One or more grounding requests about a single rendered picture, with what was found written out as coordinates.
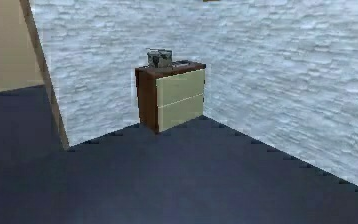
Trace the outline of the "grey box-shaped object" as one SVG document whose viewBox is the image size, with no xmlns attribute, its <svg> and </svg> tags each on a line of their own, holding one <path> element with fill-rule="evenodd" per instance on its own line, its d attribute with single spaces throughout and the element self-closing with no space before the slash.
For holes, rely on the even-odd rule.
<svg viewBox="0 0 358 224">
<path fill-rule="evenodd" d="M 172 66 L 172 51 L 167 49 L 149 49 L 148 65 L 152 68 L 168 68 Z"/>
</svg>

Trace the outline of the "brown chest with cream drawers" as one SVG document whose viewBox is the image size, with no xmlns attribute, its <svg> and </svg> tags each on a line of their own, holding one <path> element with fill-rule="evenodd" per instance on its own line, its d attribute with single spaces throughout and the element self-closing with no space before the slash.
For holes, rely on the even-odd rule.
<svg viewBox="0 0 358 224">
<path fill-rule="evenodd" d="M 203 114 L 206 65 L 135 69 L 140 123 L 154 133 L 166 131 Z"/>
</svg>

